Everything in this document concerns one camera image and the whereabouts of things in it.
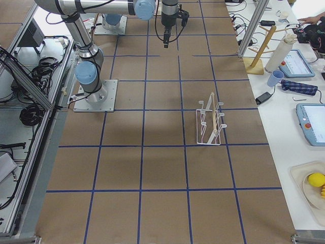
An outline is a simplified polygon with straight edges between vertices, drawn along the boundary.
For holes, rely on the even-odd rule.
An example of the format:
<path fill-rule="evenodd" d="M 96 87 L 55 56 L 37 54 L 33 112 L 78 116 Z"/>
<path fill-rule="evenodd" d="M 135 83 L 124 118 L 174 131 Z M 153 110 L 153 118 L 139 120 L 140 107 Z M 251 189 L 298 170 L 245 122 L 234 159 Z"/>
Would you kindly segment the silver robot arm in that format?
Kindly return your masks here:
<path fill-rule="evenodd" d="M 102 26 L 104 29 L 113 30 L 120 26 L 121 14 L 104 14 Z"/>
<path fill-rule="evenodd" d="M 95 45 L 81 16 L 87 13 L 103 14 L 107 21 L 110 17 L 121 18 L 123 14 L 129 14 L 149 20 L 161 7 L 161 23 L 165 28 L 162 42 L 167 48 L 171 30 L 181 13 L 178 1 L 36 1 L 36 4 L 50 14 L 60 15 L 72 35 L 81 58 L 75 68 L 75 76 L 90 106 L 104 104 L 111 89 L 100 78 L 104 53 Z"/>

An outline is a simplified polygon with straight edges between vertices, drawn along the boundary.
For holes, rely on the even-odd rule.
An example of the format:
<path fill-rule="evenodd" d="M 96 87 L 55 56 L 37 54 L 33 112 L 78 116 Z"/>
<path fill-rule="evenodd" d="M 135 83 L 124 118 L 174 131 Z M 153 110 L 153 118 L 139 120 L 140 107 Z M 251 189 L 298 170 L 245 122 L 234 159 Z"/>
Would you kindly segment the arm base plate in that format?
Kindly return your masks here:
<path fill-rule="evenodd" d="M 88 98 L 81 96 L 74 103 L 74 112 L 113 112 L 118 80 L 102 80 L 102 88 Z"/>
<path fill-rule="evenodd" d="M 107 23 L 102 16 L 99 16 L 96 22 L 94 34 L 97 36 L 124 36 L 126 31 L 126 23 L 126 16 L 122 16 L 120 22 L 116 25 Z"/>

